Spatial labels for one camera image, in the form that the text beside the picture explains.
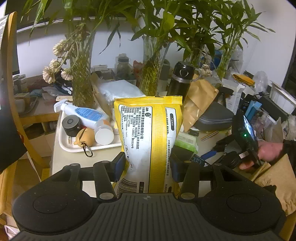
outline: black sleeve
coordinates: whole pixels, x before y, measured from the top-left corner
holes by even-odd
[[[291,166],[296,173],[296,141],[284,140],[283,150],[279,157],[282,158],[285,154],[288,154]]]

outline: blue label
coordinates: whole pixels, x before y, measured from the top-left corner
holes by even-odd
[[[76,108],[75,112],[81,117],[84,117],[91,121],[98,121],[103,116],[102,112],[89,108]]]

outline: heart logo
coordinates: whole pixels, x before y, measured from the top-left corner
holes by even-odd
[[[186,77],[188,74],[189,74],[188,71],[183,70],[183,69],[180,70],[180,76]]]

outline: table top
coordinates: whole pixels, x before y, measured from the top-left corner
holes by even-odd
[[[84,152],[71,153],[63,150],[59,144],[59,127],[61,122],[62,112],[60,112],[55,140],[54,140],[54,150],[52,154],[52,163],[51,163],[51,175],[60,171],[64,166],[70,165],[72,163],[79,163],[81,167],[92,167],[93,164],[99,161],[112,161],[118,153],[121,151],[121,147],[106,148],[101,150],[94,150],[92,157],[87,157]],[[204,137],[206,133],[201,133],[197,137],[198,144],[198,155],[201,156],[206,152],[210,151],[216,144],[218,140],[221,140],[225,137],[224,133],[218,133],[217,135],[201,141],[201,138]],[[207,162],[212,164],[223,153],[217,153],[214,157],[207,159]],[[83,191],[85,191],[91,197],[96,197],[96,191],[94,186],[94,181],[83,181]],[[207,192],[210,191],[210,181],[200,181],[199,196],[204,196]]]
[[[38,97],[34,108],[29,113],[20,116],[22,125],[58,120],[59,113],[54,112],[55,103],[45,102],[42,97]]]

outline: yellow wet wipes package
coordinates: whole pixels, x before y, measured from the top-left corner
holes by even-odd
[[[183,117],[182,96],[116,99],[115,117],[128,161],[115,193],[174,192],[169,157]]]

